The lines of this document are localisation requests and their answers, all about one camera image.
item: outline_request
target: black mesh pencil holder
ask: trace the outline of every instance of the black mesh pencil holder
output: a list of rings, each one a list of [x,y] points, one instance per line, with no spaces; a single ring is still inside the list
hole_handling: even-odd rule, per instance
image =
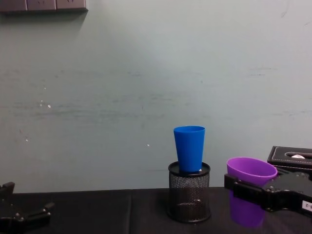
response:
[[[210,217],[209,172],[210,167],[202,163],[198,173],[179,170],[179,163],[169,165],[169,216],[179,222],[196,223]]]

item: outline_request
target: blue plastic cup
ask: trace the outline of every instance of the blue plastic cup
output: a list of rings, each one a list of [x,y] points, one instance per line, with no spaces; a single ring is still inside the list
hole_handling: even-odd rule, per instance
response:
[[[203,160],[205,128],[182,126],[174,129],[179,168],[183,172],[198,172]]]

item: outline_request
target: table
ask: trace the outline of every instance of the table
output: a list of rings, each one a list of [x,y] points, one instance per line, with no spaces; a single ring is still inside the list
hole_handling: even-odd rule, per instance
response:
[[[31,234],[310,234],[311,218],[289,211],[267,213],[260,228],[247,229],[230,218],[229,195],[210,188],[212,216],[198,224],[183,224],[166,214],[168,189],[111,190],[15,194],[25,211],[56,204],[51,224]]]

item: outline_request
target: black clamp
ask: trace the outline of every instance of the black clamp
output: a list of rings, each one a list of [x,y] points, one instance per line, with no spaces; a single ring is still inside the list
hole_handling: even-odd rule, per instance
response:
[[[54,203],[49,203],[32,213],[23,213],[8,202],[14,185],[13,182],[9,182],[0,187],[0,233],[22,234],[48,225]]]
[[[312,216],[312,181],[301,172],[278,170],[278,176],[263,187],[224,175],[224,187],[235,197],[257,204],[266,211],[290,210]]]

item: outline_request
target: purple plastic cup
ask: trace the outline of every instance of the purple plastic cup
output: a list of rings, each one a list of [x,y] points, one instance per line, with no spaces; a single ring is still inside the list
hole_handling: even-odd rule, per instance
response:
[[[228,174],[243,181],[262,187],[277,176],[277,169],[259,159],[234,157],[227,161]],[[233,196],[230,192],[230,211],[232,220],[244,227],[261,226],[265,211],[260,206]]]

